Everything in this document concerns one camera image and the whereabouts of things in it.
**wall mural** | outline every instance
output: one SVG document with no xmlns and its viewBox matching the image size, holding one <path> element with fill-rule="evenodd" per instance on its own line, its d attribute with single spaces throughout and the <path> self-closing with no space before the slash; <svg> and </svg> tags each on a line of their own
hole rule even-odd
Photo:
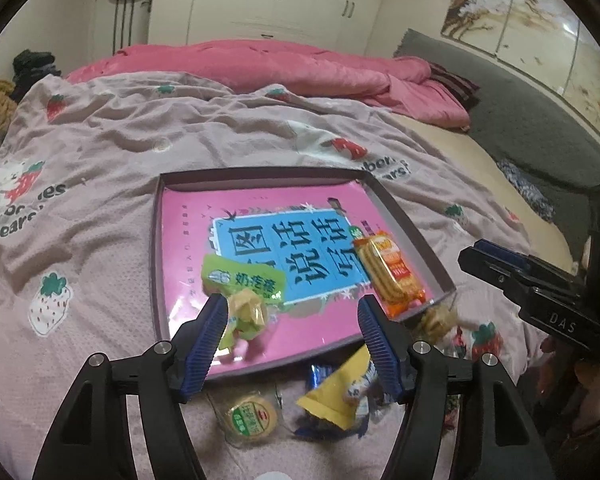
<svg viewBox="0 0 600 480">
<path fill-rule="evenodd" d="M 600 50 L 563 0 L 451 0 L 440 33 L 563 96 L 600 132 Z"/>
<path fill-rule="evenodd" d="M 469 44 L 469 36 L 481 31 L 496 32 L 499 38 L 510 5 L 511 0 L 451 0 L 441 33 Z"/>
</svg>

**pink comforter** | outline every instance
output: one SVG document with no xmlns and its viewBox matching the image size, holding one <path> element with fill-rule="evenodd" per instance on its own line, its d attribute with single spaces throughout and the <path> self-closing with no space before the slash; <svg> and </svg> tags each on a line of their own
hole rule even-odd
<svg viewBox="0 0 600 480">
<path fill-rule="evenodd" d="M 67 79 L 83 82 L 103 75 L 150 71 L 187 72 L 238 93 L 279 83 L 301 96 L 357 99 L 444 128 L 469 125 L 466 110 L 442 84 L 429 79 L 429 63 L 419 57 L 370 58 L 286 41 L 134 45 L 71 72 Z"/>
</svg>

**gray blanket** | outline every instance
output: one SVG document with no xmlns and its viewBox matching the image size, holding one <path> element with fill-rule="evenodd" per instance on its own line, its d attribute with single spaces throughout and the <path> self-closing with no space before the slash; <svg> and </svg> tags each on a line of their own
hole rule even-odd
<svg viewBox="0 0 600 480">
<path fill-rule="evenodd" d="M 325 139 L 335 137 L 363 149 L 325 148 Z M 387 112 L 350 100 L 300 98 L 280 86 L 234 95 L 186 74 L 75 85 L 48 76 L 21 102 L 0 149 L 0 460 L 15 478 L 31 477 L 56 410 L 91 353 L 118 359 L 156 341 L 149 248 L 157 176 L 272 164 L 372 171 L 455 281 L 464 322 L 480 327 L 465 333 L 469 357 L 474 341 L 491 344 L 514 380 L 536 359 L 543 334 L 456 263 L 459 251 L 482 237 L 528 253 L 523 227 Z M 283 425 L 291 428 L 302 381 L 278 386 Z M 211 396 L 230 391 L 215 387 Z M 137 401 L 129 404 L 139 478 L 152 478 Z M 404 410 L 392 408 L 361 439 L 312 444 L 281 428 L 273 442 L 252 449 L 225 443 L 204 393 L 183 412 L 210 480 L 274 470 L 293 480 L 366 480 L 380 478 Z M 440 478 L 452 447 L 449 434 Z"/>
</svg>

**tray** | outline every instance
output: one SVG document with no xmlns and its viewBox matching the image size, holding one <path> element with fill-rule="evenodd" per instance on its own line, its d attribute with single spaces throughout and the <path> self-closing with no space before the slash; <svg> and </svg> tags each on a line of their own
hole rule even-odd
<svg viewBox="0 0 600 480">
<path fill-rule="evenodd" d="M 359 297 L 373 293 L 352 251 L 350 226 L 393 235 L 422 281 L 427 301 L 455 290 L 433 250 L 368 172 L 337 168 L 227 168 L 168 173 L 158 181 L 152 293 L 159 338 L 195 319 L 207 296 L 206 253 L 267 263 L 287 275 L 285 306 L 251 342 L 219 351 L 208 379 L 282 366 L 362 338 Z"/>
</svg>

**pink book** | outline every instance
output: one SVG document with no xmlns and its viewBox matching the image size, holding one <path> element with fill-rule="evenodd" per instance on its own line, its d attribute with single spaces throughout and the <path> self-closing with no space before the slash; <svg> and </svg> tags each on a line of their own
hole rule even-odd
<svg viewBox="0 0 600 480">
<path fill-rule="evenodd" d="M 161 222 L 169 336 L 195 319 L 208 299 L 200 277 L 205 254 L 268 264 L 286 274 L 283 308 L 252 341 L 239 341 L 233 351 L 218 351 L 209 377 L 288 364 L 361 337 L 358 299 L 373 290 L 353 250 L 350 228 L 355 226 L 364 235 L 391 229 L 359 182 L 197 191 L 167 188 L 162 192 Z M 442 292 L 429 269 L 422 263 L 413 267 L 409 251 L 401 249 L 426 289 L 429 301 L 414 308 L 414 313 L 419 312 L 439 300 Z"/>
</svg>

